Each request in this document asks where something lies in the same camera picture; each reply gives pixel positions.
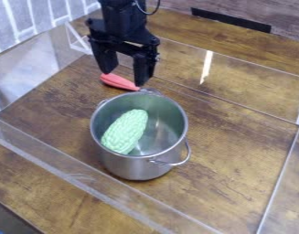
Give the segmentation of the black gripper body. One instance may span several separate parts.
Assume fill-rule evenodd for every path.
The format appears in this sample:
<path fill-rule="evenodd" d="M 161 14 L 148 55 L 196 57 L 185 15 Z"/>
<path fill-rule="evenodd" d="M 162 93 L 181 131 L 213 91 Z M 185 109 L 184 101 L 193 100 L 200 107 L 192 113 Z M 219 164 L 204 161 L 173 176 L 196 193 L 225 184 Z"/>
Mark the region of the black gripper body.
<path fill-rule="evenodd" d="M 145 0 L 100 0 L 101 19 L 88 18 L 92 53 L 97 59 L 113 59 L 120 52 L 130 57 L 142 54 L 156 58 L 160 40 L 146 29 L 146 17 L 157 10 L 146 11 Z"/>

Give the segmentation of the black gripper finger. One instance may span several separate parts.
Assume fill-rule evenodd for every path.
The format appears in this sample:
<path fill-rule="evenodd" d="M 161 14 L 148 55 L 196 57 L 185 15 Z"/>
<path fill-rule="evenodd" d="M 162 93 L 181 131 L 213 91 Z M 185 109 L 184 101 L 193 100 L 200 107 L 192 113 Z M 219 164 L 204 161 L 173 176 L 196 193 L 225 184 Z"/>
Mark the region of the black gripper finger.
<path fill-rule="evenodd" d="M 136 53 L 133 55 L 134 85 L 142 86 L 153 75 L 157 53 Z"/>
<path fill-rule="evenodd" d="M 90 45 L 98 69 L 108 74 L 118 66 L 116 52 L 94 41 L 90 42 Z"/>

